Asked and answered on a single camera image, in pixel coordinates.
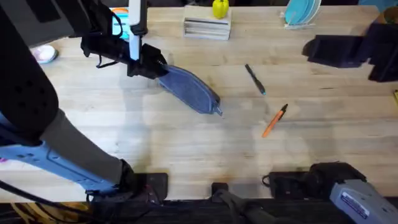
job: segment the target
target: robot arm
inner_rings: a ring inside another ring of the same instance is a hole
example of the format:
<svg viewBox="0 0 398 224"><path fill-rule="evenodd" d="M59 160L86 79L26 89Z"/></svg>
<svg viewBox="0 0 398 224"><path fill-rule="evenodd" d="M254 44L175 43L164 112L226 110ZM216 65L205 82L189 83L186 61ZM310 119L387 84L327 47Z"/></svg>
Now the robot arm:
<svg viewBox="0 0 398 224"><path fill-rule="evenodd" d="M65 36L82 37L86 56L113 58L149 78L164 75L155 61L161 53L154 47L139 47L140 61L130 58L129 43L111 35L113 15L99 1L0 1L0 157L72 180L95 200L136 198L148 184L157 191L155 201L162 200L167 174L135 174L82 135L58 108L57 94L28 48ZM137 26L146 29L146 21Z"/></svg>

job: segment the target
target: black pen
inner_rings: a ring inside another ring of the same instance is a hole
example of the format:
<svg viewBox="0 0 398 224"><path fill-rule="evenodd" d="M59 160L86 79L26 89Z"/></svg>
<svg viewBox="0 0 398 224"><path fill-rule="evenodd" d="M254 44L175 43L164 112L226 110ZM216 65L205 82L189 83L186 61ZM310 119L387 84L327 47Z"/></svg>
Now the black pen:
<svg viewBox="0 0 398 224"><path fill-rule="evenodd" d="M251 68L249 67L248 64L244 65L246 67L246 70L249 72L251 78L253 79L254 83L256 84L257 88L260 90L260 93L265 95L266 94L266 89L264 86L261 84L261 82L257 79L256 75L253 73Z"/></svg>

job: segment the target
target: black mount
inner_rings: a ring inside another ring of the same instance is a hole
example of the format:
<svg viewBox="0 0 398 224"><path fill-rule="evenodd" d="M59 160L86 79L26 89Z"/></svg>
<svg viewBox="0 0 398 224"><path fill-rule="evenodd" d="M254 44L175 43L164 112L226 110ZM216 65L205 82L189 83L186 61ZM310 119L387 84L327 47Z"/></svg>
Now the black mount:
<svg viewBox="0 0 398 224"><path fill-rule="evenodd" d="M270 172L268 179L271 195L282 200L329 200L336 183L352 179L366 182L364 175L345 162L314 164L308 172Z"/></svg>
<svg viewBox="0 0 398 224"><path fill-rule="evenodd" d="M357 68L369 58L374 68L369 79L398 80L398 24L373 23L365 36L316 35L303 55L309 62L336 68Z"/></svg>
<svg viewBox="0 0 398 224"><path fill-rule="evenodd" d="M123 159L122 177L114 194L101 195L96 191L86 191L93 196L92 202L142 201L161 204L167 197L168 175L166 173L135 174L131 166Z"/></svg>

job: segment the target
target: blue plate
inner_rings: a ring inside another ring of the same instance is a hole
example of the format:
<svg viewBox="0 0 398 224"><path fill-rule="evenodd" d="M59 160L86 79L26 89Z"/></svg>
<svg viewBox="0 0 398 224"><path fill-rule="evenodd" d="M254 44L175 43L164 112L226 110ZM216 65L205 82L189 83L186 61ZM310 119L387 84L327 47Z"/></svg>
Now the blue plate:
<svg viewBox="0 0 398 224"><path fill-rule="evenodd" d="M307 6L307 8L306 8L306 10L304 12L304 15L298 21L299 24L308 22L306 20L309 19L309 17L311 16L312 11L314 10L314 6L315 6L315 0L309 0L308 1L308 6Z"/></svg>
<svg viewBox="0 0 398 224"><path fill-rule="evenodd" d="M305 15L308 8L309 0L290 0L285 11L285 21L290 25L296 25Z"/></svg>

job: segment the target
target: gray device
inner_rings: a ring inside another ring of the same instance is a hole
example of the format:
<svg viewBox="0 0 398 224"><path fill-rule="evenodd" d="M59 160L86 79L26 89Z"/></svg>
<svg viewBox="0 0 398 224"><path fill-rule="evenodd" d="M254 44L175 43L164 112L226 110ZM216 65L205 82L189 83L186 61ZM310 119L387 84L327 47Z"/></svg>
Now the gray device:
<svg viewBox="0 0 398 224"><path fill-rule="evenodd" d="M330 200L356 223L398 223L398 210L371 184L362 180L336 183L331 190Z"/></svg>

